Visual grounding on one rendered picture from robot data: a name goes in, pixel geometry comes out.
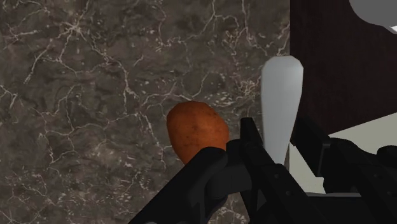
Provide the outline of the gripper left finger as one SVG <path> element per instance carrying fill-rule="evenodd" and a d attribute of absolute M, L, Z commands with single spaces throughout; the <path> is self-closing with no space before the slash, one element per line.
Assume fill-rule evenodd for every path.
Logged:
<path fill-rule="evenodd" d="M 245 198 L 252 224 L 326 224 L 282 164 L 263 147 L 252 118 L 227 150 L 200 150 L 129 224 L 207 224 L 233 193 Z"/>

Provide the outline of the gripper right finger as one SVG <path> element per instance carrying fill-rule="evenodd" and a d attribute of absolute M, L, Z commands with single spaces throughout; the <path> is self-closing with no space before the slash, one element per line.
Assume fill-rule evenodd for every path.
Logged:
<path fill-rule="evenodd" d="M 325 134 L 309 118 L 298 118 L 292 143 L 327 193 L 358 192 L 378 224 L 397 224 L 397 157 L 385 146 L 368 153 L 350 140 Z"/>

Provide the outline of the brown potato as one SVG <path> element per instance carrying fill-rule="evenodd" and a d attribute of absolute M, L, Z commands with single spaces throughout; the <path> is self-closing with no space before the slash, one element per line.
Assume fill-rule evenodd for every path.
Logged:
<path fill-rule="evenodd" d="M 224 119 L 204 102 L 186 101 L 176 104 L 169 111 L 166 123 L 172 148 L 184 164 L 202 148 L 225 150 L 230 140 Z"/>

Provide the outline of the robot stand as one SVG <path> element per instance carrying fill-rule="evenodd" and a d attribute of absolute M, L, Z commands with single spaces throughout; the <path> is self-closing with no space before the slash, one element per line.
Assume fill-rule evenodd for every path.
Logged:
<path fill-rule="evenodd" d="M 304 68 L 298 114 L 327 134 L 397 113 L 397 34 L 349 0 L 290 0 L 290 54 Z"/>

